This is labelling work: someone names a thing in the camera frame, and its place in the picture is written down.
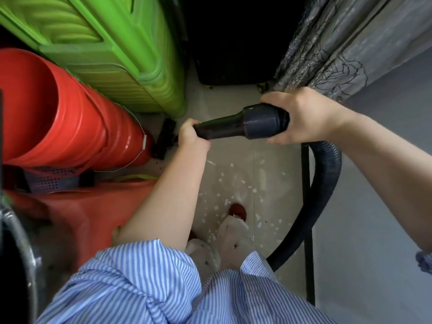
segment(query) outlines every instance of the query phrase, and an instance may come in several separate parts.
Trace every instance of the left hand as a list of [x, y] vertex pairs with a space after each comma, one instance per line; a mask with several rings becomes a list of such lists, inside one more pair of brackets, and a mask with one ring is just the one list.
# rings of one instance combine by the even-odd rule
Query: left hand
[[183, 123], [183, 125], [181, 125], [178, 132], [178, 145], [180, 147], [187, 145], [198, 145], [199, 147], [205, 149], [206, 152], [210, 149], [210, 141], [198, 137], [195, 129], [193, 128], [193, 125], [199, 123], [199, 120], [189, 118]]

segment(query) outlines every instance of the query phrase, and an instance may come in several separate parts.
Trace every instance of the green plastic crate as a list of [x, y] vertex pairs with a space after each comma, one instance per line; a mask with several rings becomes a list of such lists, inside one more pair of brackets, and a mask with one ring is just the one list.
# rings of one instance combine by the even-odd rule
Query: green plastic crate
[[130, 110], [186, 111], [183, 64], [158, 0], [0, 0], [0, 24]]

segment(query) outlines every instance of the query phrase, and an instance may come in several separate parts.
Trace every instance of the hand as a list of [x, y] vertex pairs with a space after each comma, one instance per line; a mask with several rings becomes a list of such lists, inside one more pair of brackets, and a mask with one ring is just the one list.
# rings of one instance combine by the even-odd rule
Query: hand
[[267, 140], [268, 143], [280, 145], [332, 141], [338, 129], [357, 115], [308, 87], [291, 93], [270, 92], [261, 97], [261, 102], [285, 109], [289, 113], [287, 130]]
[[206, 152], [210, 149], [210, 141], [198, 137], [195, 129], [193, 128], [193, 125], [199, 123], [199, 120], [189, 118], [181, 125], [178, 132], [178, 145], [180, 147], [187, 145], [198, 145], [203, 147]]

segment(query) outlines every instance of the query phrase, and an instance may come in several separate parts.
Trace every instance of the vacuum hose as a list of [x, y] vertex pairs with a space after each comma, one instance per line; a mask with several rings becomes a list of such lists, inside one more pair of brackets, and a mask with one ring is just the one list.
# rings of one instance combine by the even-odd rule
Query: vacuum hose
[[[195, 125], [197, 136], [220, 139], [245, 136], [247, 139], [271, 137], [285, 131], [289, 114], [271, 104], [260, 103], [243, 108], [238, 114]], [[298, 249], [323, 212], [339, 179], [342, 166], [340, 151], [326, 141], [308, 143], [315, 157], [315, 175], [309, 194], [282, 243], [267, 257], [273, 271], [281, 267]]]

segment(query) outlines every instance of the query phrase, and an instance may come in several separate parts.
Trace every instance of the gray curtain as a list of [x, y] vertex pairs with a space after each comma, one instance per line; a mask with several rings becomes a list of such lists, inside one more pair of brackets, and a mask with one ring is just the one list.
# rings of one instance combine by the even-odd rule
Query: gray curtain
[[308, 0], [275, 90], [340, 102], [431, 46], [432, 0]]

